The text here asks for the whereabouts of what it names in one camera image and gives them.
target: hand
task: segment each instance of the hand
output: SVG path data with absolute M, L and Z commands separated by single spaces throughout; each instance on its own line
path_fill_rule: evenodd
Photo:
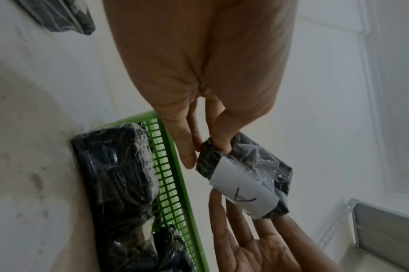
M 220 271 L 341 271 L 288 216 L 273 221 L 254 220 L 259 237 L 255 240 L 242 212 L 226 201 L 226 214 L 221 201 L 221 194 L 213 189 L 209 197 L 209 215 Z M 234 237 L 227 228 L 227 218 Z
M 273 107 L 297 0 L 104 0 L 124 65 L 158 113 L 186 168 L 202 139 L 197 99 L 217 147 Z

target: white paper label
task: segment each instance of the white paper label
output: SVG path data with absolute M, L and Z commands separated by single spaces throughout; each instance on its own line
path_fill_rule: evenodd
M 248 213 L 252 219 L 262 218 L 273 210 L 279 197 L 222 157 L 209 183 L 218 192 Z

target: green plastic basket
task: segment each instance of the green plastic basket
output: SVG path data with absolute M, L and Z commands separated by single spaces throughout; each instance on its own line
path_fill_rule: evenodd
M 105 127 L 123 123 L 139 124 L 149 135 L 154 167 L 160 182 L 160 192 L 151 206 L 155 217 L 153 231 L 168 224 L 175 225 L 187 245 L 197 272 L 209 272 L 174 143 L 161 119 L 155 111 L 149 111 Z

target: gray metal panel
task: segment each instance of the gray metal panel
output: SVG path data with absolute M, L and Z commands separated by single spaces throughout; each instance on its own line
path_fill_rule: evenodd
M 359 202 L 353 219 L 359 249 L 409 271 L 409 215 Z

